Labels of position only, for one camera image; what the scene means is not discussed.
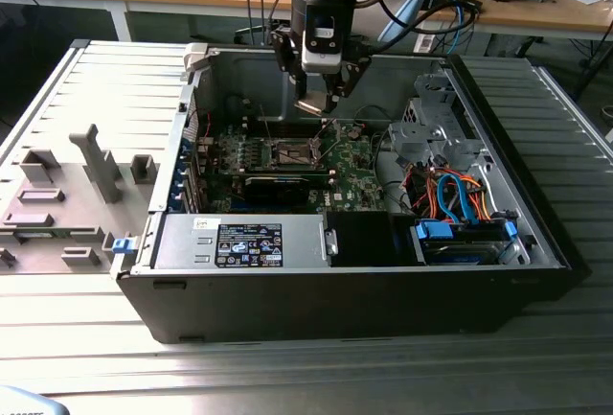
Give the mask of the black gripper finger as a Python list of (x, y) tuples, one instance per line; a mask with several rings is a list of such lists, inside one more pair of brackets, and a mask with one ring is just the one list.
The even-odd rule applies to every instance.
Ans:
[(325, 110), (333, 111), (341, 98), (348, 98), (372, 63), (368, 47), (350, 40), (343, 50), (339, 70), (325, 74), (327, 88)]
[(270, 35), (272, 47), (280, 70), (287, 73), (295, 87), (295, 99), (302, 99), (307, 93), (307, 75), (303, 70), (300, 55), (292, 48), (288, 33), (281, 30)]

